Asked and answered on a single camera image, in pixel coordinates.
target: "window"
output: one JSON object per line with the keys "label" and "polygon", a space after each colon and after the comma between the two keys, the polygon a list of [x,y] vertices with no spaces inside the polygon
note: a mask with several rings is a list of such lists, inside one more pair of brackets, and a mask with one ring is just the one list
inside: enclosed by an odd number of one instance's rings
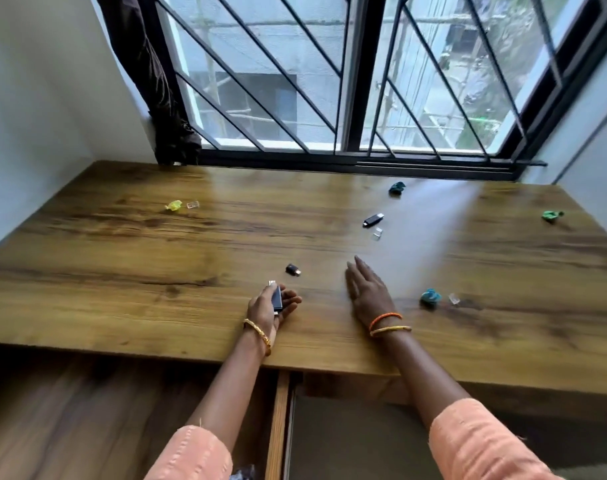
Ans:
{"label": "window", "polygon": [[607,0],[156,2],[190,123],[219,158],[514,178],[580,62],[607,48]]}

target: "wooden tabletop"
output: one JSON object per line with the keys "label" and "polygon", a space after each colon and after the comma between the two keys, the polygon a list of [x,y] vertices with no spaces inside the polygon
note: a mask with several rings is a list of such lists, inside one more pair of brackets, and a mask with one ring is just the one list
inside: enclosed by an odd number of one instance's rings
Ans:
{"label": "wooden tabletop", "polygon": [[[554,186],[405,179],[393,198],[397,180],[95,163],[0,244],[0,342],[221,361],[274,279],[304,303],[267,365],[394,374],[350,315],[358,254],[456,379],[607,393],[593,218]],[[165,210],[175,199],[200,207]],[[566,214],[550,225],[544,210]],[[376,241],[362,222],[378,212]],[[444,297],[434,312],[428,287]]]}

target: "gold bangle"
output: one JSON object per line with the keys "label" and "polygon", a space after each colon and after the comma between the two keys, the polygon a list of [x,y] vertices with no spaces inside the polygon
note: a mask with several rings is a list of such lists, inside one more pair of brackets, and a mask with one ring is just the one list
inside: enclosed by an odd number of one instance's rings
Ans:
{"label": "gold bangle", "polygon": [[373,330],[372,332],[370,332],[370,336],[374,338],[378,333],[381,333],[382,331],[395,331],[395,330],[411,331],[412,327],[407,326],[407,325],[387,326],[387,327],[383,327],[383,328],[378,328],[377,330]]}
{"label": "gold bangle", "polygon": [[263,333],[263,330],[261,330],[256,323],[251,322],[247,318],[243,321],[243,323],[244,323],[244,326],[247,323],[252,328],[254,328],[257,331],[257,333],[259,333],[259,336],[261,337],[261,340],[263,340],[264,343],[266,344],[266,357],[268,357],[271,354],[271,352],[272,352],[272,347],[270,345],[270,339],[267,338],[266,334]]}

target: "sleeve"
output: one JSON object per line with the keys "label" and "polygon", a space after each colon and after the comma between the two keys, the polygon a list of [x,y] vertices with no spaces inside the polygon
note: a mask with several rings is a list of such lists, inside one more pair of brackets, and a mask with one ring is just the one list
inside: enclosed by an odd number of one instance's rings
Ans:
{"label": "sleeve", "polygon": [[443,410],[428,442],[444,480],[561,480],[475,399]]}
{"label": "sleeve", "polygon": [[144,480],[227,480],[232,457],[207,429],[184,426],[177,430]]}

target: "bracelet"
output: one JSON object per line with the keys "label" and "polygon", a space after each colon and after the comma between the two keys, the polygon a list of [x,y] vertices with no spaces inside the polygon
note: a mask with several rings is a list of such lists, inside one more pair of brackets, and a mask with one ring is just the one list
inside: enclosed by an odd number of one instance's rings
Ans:
{"label": "bracelet", "polygon": [[377,318],[375,318],[374,320],[372,320],[372,322],[370,322],[370,326],[368,327],[368,331],[373,330],[373,326],[375,326],[375,324],[377,322],[379,322],[379,320],[383,320],[386,317],[397,317],[399,320],[402,319],[402,316],[396,312],[391,312],[391,313],[385,313],[383,315],[379,315]]}
{"label": "bracelet", "polygon": [[261,330],[259,328],[259,326],[255,323],[255,322],[251,322],[250,320],[248,320],[247,318],[243,321],[243,325],[246,326],[246,324],[250,325],[252,328],[254,328],[257,333],[259,333],[259,336],[261,337],[261,340],[264,341],[264,343],[266,344],[266,357],[268,357],[271,352],[272,352],[272,348],[270,345],[270,339],[267,338],[266,334],[263,333],[263,330]]}
{"label": "bracelet", "polygon": [[412,327],[407,326],[407,325],[387,326],[387,327],[379,328],[378,330],[373,330],[372,332],[370,332],[370,336],[372,338],[375,338],[375,336],[377,336],[382,331],[395,331],[395,330],[408,330],[408,331],[412,331]]}

